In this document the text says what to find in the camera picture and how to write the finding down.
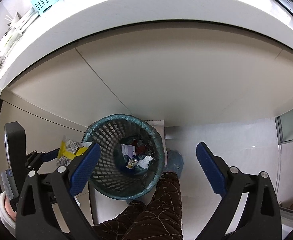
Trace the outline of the person's left hand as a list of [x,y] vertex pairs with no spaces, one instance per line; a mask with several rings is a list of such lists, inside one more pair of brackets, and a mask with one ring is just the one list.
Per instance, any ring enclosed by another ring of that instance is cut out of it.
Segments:
[[12,209],[5,192],[0,193],[0,220],[8,228],[15,229],[16,212]]

